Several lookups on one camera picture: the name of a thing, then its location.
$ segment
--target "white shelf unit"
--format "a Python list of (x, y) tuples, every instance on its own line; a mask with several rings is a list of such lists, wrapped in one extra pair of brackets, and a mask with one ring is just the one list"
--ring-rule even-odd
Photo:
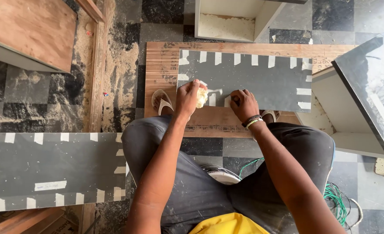
[(301, 124), (332, 137), (336, 150), (384, 158), (384, 150), (333, 67), (312, 76), (312, 109), (296, 113)]
[(195, 37), (258, 41), (285, 4), (263, 0), (196, 0)]

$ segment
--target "tiled floor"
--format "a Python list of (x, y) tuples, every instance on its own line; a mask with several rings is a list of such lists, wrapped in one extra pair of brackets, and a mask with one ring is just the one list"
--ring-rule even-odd
[[(73, 0), (64, 1), (78, 12)], [(116, 67), (106, 71), (125, 93), (127, 103), (106, 107), (111, 109), (107, 111), (112, 114), (112, 123), (103, 126), (103, 131), (120, 132), (129, 121), (144, 116), (146, 42), (213, 41), (194, 38), (194, 14), (195, 0), (116, 0), (109, 44), (115, 45), (117, 54), (138, 50), (134, 51), (138, 52), (138, 66), (134, 80), (123, 71), (122, 79), (116, 81)], [(308, 44), (312, 40), (314, 44), (358, 45), (383, 31), (384, 0), (309, 0), (304, 5), (286, 4), (258, 42), (273, 43), (272, 36), (276, 35), (274, 43)], [(59, 75), (24, 71), (0, 62), (0, 132), (82, 131), (86, 89), (81, 71), (86, 66), (76, 64), (71, 74)], [(199, 164), (215, 163), (235, 173), (261, 157), (260, 149), (250, 139), (188, 138), (182, 142), (182, 149)], [(246, 167), (243, 177), (261, 163)], [(329, 180), (356, 199), (364, 213), (352, 233), (384, 233), (384, 177), (373, 172), (374, 164), (375, 159), (370, 157), (342, 152), (336, 155)], [(134, 190), (133, 183), (127, 186), (127, 191)], [(122, 203), (123, 210), (128, 209), (127, 204)], [(348, 217), (350, 225), (355, 223), (356, 214), (358, 210), (353, 209)]]

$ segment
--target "hand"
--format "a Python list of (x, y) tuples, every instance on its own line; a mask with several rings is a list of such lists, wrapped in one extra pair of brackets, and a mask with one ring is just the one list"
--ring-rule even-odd
[(256, 101), (254, 95), (244, 89), (232, 91), (231, 95), (231, 109), (238, 119), (244, 123), (254, 115), (260, 114), (259, 104)]
[(176, 109), (174, 115), (186, 121), (196, 109), (196, 96), (198, 88), (208, 89), (205, 85), (201, 84), (198, 79), (193, 82), (186, 83), (177, 89), (176, 93)]

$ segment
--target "black bracelet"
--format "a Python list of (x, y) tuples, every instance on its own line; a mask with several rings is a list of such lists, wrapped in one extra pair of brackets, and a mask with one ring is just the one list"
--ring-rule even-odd
[(262, 116), (261, 115), (259, 115), (259, 114), (256, 114), (256, 115), (254, 115), (253, 117), (250, 117), (247, 121), (245, 121), (244, 123), (242, 123), (241, 125), (243, 126), (243, 127), (247, 127), (247, 125), (251, 122), (251, 121), (253, 121), (253, 120), (255, 120), (255, 119), (257, 119), (257, 118), (262, 118)]

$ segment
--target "wristband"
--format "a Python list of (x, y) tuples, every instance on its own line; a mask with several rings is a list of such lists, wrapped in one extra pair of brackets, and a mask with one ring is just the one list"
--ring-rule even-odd
[(263, 120), (262, 120), (262, 119), (253, 120), (253, 121), (251, 121), (249, 124), (247, 124), (247, 126), (246, 126), (245, 128), (248, 129), (248, 127), (249, 127), (250, 125), (252, 125), (252, 124), (254, 124), (255, 122), (258, 122), (258, 121), (263, 121)]
[(253, 121), (253, 120), (257, 119), (257, 118), (260, 118), (260, 119), (261, 119), (262, 116), (259, 115), (259, 114), (256, 114), (256, 115), (254, 115), (253, 117), (248, 118), (248, 120), (245, 121), (244, 123), (242, 123), (241, 125), (242, 125), (243, 127), (246, 127), (251, 121)]

